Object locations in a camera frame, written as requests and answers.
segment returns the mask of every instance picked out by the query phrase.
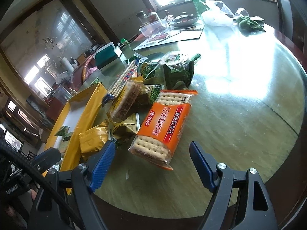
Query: pink cloth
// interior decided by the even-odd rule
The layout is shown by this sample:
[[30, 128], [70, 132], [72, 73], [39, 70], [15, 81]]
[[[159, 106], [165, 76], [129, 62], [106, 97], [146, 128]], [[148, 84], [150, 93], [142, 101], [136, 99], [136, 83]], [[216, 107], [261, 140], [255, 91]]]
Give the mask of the pink cloth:
[[90, 69], [87, 71], [86, 75], [85, 75], [85, 79], [87, 80], [87, 78], [88, 78], [94, 71], [96, 71], [97, 69], [98, 69], [98, 67], [90, 68]]

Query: glass tabletop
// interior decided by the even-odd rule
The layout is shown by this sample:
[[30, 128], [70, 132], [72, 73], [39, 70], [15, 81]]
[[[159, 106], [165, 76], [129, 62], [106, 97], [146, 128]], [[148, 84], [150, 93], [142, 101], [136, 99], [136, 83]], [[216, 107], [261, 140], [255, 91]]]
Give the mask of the glass tabletop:
[[[188, 218], [204, 214], [212, 194], [189, 156], [189, 144], [198, 141], [205, 152], [232, 169], [258, 170], [266, 182], [293, 148], [304, 114], [305, 72], [298, 60], [273, 35], [242, 35], [237, 28], [205, 27], [199, 40], [133, 49], [134, 52], [181, 51], [200, 53], [189, 89], [198, 91], [184, 132], [167, 171], [119, 150], [101, 188], [95, 194], [125, 211], [157, 218]], [[124, 70], [120, 59], [93, 73], [108, 88]], [[94, 124], [103, 120], [100, 112]], [[235, 203], [235, 193], [231, 203]]]

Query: screw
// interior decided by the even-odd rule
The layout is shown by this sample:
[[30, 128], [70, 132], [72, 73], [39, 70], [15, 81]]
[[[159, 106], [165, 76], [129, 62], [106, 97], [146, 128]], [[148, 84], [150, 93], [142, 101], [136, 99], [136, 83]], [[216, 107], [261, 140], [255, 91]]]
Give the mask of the screw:
[[220, 169], [226, 169], [226, 164], [224, 164], [224, 163], [219, 163], [218, 165], [217, 165]]
[[257, 173], [257, 170], [254, 169], [254, 168], [250, 168], [250, 172], [251, 172], [252, 174], [256, 174], [256, 173]]
[[86, 168], [86, 164], [85, 163], [81, 163], [81, 164], [78, 165], [78, 168], [81, 169], [81, 170], [85, 169]]
[[56, 169], [50, 169], [50, 170], [48, 171], [48, 174], [52, 175], [52, 174], [54, 174], [55, 172], [56, 172]]

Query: biscuit package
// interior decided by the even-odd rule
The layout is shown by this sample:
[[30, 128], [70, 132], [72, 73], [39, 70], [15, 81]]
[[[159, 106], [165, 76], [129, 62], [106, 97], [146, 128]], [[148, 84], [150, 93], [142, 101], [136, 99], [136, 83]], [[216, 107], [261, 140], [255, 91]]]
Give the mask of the biscuit package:
[[127, 117], [129, 109], [141, 91], [142, 84], [142, 81], [129, 80], [127, 82], [119, 96], [111, 105], [110, 117], [113, 122], [120, 123]]
[[107, 94], [103, 97], [101, 104], [104, 107], [109, 101], [116, 99], [121, 91], [124, 89], [127, 82], [134, 75], [139, 67], [139, 61], [133, 60], [127, 68], [122, 72], [122, 74], [117, 77], [117, 79], [113, 82], [111, 87], [109, 88]]
[[162, 90], [129, 151], [159, 167], [172, 170], [169, 163], [182, 135], [193, 95], [197, 95], [197, 91]]

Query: blue gripper pad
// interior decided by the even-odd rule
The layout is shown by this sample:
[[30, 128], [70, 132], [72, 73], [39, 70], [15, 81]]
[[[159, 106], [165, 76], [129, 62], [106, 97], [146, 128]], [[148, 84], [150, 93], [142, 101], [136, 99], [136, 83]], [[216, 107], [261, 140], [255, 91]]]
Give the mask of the blue gripper pad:
[[205, 153], [197, 142], [193, 141], [190, 143], [189, 151], [201, 182], [205, 188], [214, 193], [216, 189], [214, 175], [216, 173], [217, 161], [212, 155]]
[[87, 179], [90, 193], [94, 193], [97, 188], [101, 187], [114, 156], [115, 145], [112, 141], [107, 141], [97, 154], [90, 157], [87, 163], [89, 172]]

